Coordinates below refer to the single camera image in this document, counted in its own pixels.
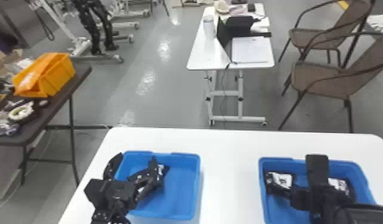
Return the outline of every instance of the chair leg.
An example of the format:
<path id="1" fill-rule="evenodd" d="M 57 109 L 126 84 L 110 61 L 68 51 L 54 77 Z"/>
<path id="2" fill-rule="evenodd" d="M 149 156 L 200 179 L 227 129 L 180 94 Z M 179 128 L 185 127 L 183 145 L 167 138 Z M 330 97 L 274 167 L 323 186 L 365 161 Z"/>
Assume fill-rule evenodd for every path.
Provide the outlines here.
<path id="1" fill-rule="evenodd" d="M 326 54 L 328 55 L 328 64 L 332 63 L 332 58 L 330 57 L 330 50 L 326 50 Z"/>
<path id="2" fill-rule="evenodd" d="M 341 67 L 341 52 L 339 49 L 335 49 L 336 53 L 337 53 L 337 63 L 338 63 L 338 67 Z"/>
<path id="3" fill-rule="evenodd" d="M 162 0 L 162 4 L 163 4 L 163 7 L 165 8 L 165 11 L 166 11 L 167 16 L 170 16 L 170 15 L 169 15 L 169 10 L 167 9 L 167 5 L 166 5 L 165 0 Z"/>
<path id="4" fill-rule="evenodd" d="M 354 133 L 353 108 L 350 99 L 344 100 L 344 107 L 347 107 L 348 111 L 348 128 L 350 129 L 350 133 Z"/>
<path id="5" fill-rule="evenodd" d="M 288 87 L 290 86 L 291 84 L 291 73 L 288 75 L 287 79 L 286 79 L 286 82 L 284 82 L 284 89 L 283 89 L 283 92 L 282 92 L 282 96 L 284 96 L 284 94 L 286 93 Z"/>
<path id="6" fill-rule="evenodd" d="M 287 120 L 290 118 L 292 112 L 294 112 L 295 108 L 297 107 L 297 105 L 301 102 L 301 100 L 303 99 L 303 97 L 305 96 L 306 94 L 306 91 L 302 91 L 301 93 L 298 93 L 298 98 L 297 98 L 297 101 L 294 103 L 294 105 L 291 107 L 290 111 L 288 112 L 288 114 L 286 115 L 286 117 L 284 118 L 284 120 L 282 121 L 282 123 L 280 124 L 278 130 L 282 130 L 284 124 L 287 122 Z"/>
<path id="7" fill-rule="evenodd" d="M 282 60 L 283 56 L 284 56 L 284 53 L 286 53 L 286 49 L 288 47 L 288 45 L 290 44 L 290 41 L 291 41 L 291 38 L 288 38 L 288 41 L 286 43 L 286 46 L 284 46 L 284 49 L 282 51 L 282 54 L 280 55 L 279 57 L 279 60 L 278 60 L 278 63 L 280 63 L 280 61 Z"/>

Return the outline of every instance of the metal table leg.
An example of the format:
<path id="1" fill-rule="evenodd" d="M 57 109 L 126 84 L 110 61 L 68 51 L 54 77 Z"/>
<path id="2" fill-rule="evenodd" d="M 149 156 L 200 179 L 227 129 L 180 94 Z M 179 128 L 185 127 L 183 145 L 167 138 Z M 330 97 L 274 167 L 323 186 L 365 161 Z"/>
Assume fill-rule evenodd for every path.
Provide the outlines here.
<path id="1" fill-rule="evenodd" d="M 22 147 L 23 150 L 23 160 L 21 162 L 21 180 L 20 185 L 24 185 L 24 182 L 26 181 L 26 168 L 27 168 L 27 151 L 26 146 Z"/>
<path id="2" fill-rule="evenodd" d="M 69 98 L 69 125 L 70 125 L 70 149 L 71 149 L 71 166 L 73 168 L 74 180 L 79 186 L 80 179 L 76 167 L 76 152 L 74 151 L 74 130 L 73 130 L 73 99 Z"/>

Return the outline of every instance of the paper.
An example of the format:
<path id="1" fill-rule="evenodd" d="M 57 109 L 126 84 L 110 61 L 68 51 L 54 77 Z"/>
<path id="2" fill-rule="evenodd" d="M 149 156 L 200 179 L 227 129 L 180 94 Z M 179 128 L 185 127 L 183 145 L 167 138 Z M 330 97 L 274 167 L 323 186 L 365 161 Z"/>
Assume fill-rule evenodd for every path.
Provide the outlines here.
<path id="1" fill-rule="evenodd" d="M 233 38 L 232 61 L 236 63 L 266 63 L 271 56 L 270 39 L 261 36 Z"/>

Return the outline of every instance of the chair armrest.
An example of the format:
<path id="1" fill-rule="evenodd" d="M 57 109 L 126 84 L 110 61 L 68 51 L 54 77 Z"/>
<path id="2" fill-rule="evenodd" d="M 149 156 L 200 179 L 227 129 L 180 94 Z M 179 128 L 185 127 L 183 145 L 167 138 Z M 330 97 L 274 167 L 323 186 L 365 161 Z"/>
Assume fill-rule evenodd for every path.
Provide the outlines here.
<path id="1" fill-rule="evenodd" d="M 341 79 L 341 78 L 345 78 L 345 77 L 359 76 L 359 75 L 365 74 L 365 73 L 370 72 L 370 71 L 381 69 L 382 67 L 383 67 L 383 63 L 382 64 L 378 64 L 377 66 L 373 66 L 373 67 L 371 67 L 369 69 L 364 69 L 364 70 L 361 70 L 361 71 L 355 71 L 355 72 L 350 73 L 350 74 L 344 74 L 344 75 L 341 75 L 341 76 L 334 76 L 334 77 L 318 79 L 318 80 L 313 81 L 312 83 L 309 83 L 309 85 L 307 85 L 307 87 L 304 89 L 303 93 L 304 94 L 307 93 L 310 88 L 312 88 L 315 84 L 317 84 L 319 82 L 324 82 L 324 81 L 327 81 L 327 80 L 334 80 L 334 79 Z"/>

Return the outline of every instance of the white table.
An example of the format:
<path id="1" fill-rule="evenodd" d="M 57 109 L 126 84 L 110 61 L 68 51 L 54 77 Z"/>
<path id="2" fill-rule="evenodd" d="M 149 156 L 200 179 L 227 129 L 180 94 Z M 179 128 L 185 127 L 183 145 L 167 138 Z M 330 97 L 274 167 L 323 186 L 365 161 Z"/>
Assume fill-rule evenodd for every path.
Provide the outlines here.
<path id="1" fill-rule="evenodd" d="M 83 190 L 90 179 L 102 178 L 110 158 L 127 150 L 201 157 L 202 196 L 193 220 L 128 216 L 132 224 L 263 224 L 258 160 L 304 159 L 311 153 L 359 164 L 374 199 L 383 205 L 383 140 L 375 135 L 117 127 L 107 133 L 59 224 L 91 222 L 94 207 Z"/>
<path id="2" fill-rule="evenodd" d="M 256 14 L 265 15 L 263 4 L 256 3 Z M 267 50 L 269 52 L 267 56 L 267 62 L 265 63 L 238 63 L 230 64 L 230 70 L 238 70 L 238 90 L 237 91 L 215 91 L 216 85 L 216 71 L 225 70 L 226 66 L 231 62 L 231 59 L 223 49 L 217 38 L 209 40 L 205 37 L 204 33 L 204 21 L 205 15 L 214 15 L 214 24 L 217 27 L 219 19 L 216 13 L 215 7 L 207 7 L 204 10 L 203 16 L 201 17 L 200 26 L 195 36 L 194 45 L 192 46 L 190 56 L 188 58 L 187 69 L 188 70 L 203 70 L 205 71 L 205 79 L 207 79 L 206 88 L 206 102 L 208 106 L 208 116 L 210 125 L 214 124 L 215 120 L 230 121 L 230 122 L 258 122 L 266 124 L 265 117 L 247 117 L 242 115 L 242 102 L 243 102 L 243 70 L 245 69 L 264 69 L 270 68 L 275 65 L 273 59 L 272 44 L 270 38 L 265 38 L 267 42 Z M 265 18 L 261 22 L 253 24 L 253 27 L 261 26 L 261 31 L 266 32 L 269 25 L 269 19 Z M 238 115 L 237 116 L 214 116 L 212 112 L 213 108 L 213 97 L 215 96 L 232 96 L 238 100 Z"/>

